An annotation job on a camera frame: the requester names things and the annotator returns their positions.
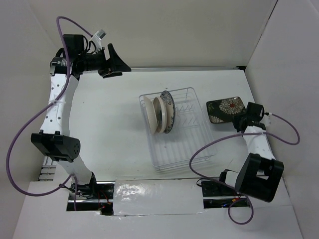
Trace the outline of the blue and white patterned plate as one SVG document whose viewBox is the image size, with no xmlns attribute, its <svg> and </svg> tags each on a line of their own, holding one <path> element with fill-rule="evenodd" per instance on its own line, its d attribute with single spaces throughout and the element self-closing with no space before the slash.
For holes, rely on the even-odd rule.
<svg viewBox="0 0 319 239">
<path fill-rule="evenodd" d="M 164 133 L 168 134 L 171 132 L 174 120 L 175 120 L 175 104 L 171 93 L 167 90 L 163 91 L 160 98 L 164 101 L 167 113 L 167 121 Z"/>
</svg>

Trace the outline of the orange rimmed petal pattern plate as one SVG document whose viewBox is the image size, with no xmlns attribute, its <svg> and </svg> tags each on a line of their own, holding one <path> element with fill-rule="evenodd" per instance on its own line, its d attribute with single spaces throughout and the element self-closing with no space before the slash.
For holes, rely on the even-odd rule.
<svg viewBox="0 0 319 239">
<path fill-rule="evenodd" d="M 158 127 L 158 120 L 155 112 L 153 102 L 146 96 L 143 96 L 143 100 L 146 107 L 147 118 L 150 126 L 151 134 L 155 134 Z"/>
</svg>

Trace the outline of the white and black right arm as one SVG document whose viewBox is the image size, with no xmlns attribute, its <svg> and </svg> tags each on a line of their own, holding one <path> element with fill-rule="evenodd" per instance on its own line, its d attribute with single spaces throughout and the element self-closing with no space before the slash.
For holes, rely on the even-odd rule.
<svg viewBox="0 0 319 239">
<path fill-rule="evenodd" d="M 261 120 L 265 114 L 262 105 L 249 102 L 244 113 L 233 117 L 233 125 L 244 138 L 248 156 L 239 172 L 224 170 L 217 189 L 229 195 L 234 189 L 253 198 L 271 202 L 276 194 L 284 164 L 271 152 L 266 127 Z"/>
</svg>

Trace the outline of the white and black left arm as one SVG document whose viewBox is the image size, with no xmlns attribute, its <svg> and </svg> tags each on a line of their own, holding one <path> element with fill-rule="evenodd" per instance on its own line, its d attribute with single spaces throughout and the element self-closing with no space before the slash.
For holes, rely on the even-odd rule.
<svg viewBox="0 0 319 239">
<path fill-rule="evenodd" d="M 71 137 L 69 119 L 74 93 L 83 72 L 97 71 L 103 78 L 121 76 L 131 71 L 130 67 L 118 56 L 113 45 L 108 44 L 109 59 L 104 49 L 95 53 L 79 53 L 72 56 L 71 75 L 67 76 L 65 57 L 54 57 L 50 63 L 51 91 L 44 122 L 38 133 L 32 133 L 31 142 L 45 156 L 75 179 L 71 188 L 87 199 L 95 198 L 99 187 L 95 175 L 80 157 L 80 140 Z"/>
</svg>

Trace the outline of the cream plate with blue centre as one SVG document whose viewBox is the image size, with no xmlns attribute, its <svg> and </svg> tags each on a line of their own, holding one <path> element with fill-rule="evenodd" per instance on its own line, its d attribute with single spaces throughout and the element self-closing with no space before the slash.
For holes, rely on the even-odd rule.
<svg viewBox="0 0 319 239">
<path fill-rule="evenodd" d="M 156 133 L 169 133 L 167 104 L 161 97 L 155 97 L 153 106 L 157 117 Z"/>
</svg>

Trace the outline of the dark square patterned plate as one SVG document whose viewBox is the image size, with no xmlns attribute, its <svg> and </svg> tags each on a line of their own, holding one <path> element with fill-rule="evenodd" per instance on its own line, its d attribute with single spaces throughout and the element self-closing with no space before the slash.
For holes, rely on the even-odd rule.
<svg viewBox="0 0 319 239">
<path fill-rule="evenodd" d="M 230 97 L 206 102 L 208 118 L 211 123 L 232 122 L 234 116 L 244 113 L 246 108 L 240 97 Z"/>
</svg>

